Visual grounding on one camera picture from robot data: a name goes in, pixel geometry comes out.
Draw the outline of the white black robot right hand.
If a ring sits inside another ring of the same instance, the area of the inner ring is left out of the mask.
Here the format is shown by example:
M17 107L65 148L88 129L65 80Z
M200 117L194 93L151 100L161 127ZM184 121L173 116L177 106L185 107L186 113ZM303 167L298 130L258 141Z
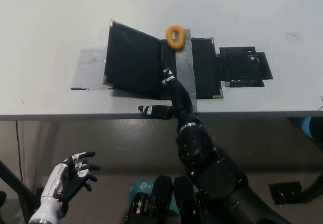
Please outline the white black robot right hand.
M170 68L164 67L162 69L161 86L167 91L172 105L140 105L138 110L144 116L160 120L176 118L178 120L178 132L186 128L188 124L200 124L200 120L193 112L193 104L189 93Z

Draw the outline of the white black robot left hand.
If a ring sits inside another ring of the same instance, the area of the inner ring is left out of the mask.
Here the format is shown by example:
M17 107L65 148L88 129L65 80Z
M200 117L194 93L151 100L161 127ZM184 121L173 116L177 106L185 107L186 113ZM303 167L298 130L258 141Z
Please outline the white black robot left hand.
M95 156L95 152L76 153L52 170L42 191L41 198L51 197L60 203L68 203L83 187L91 192L90 182L97 182L93 171L100 170L99 166L90 164L88 158Z

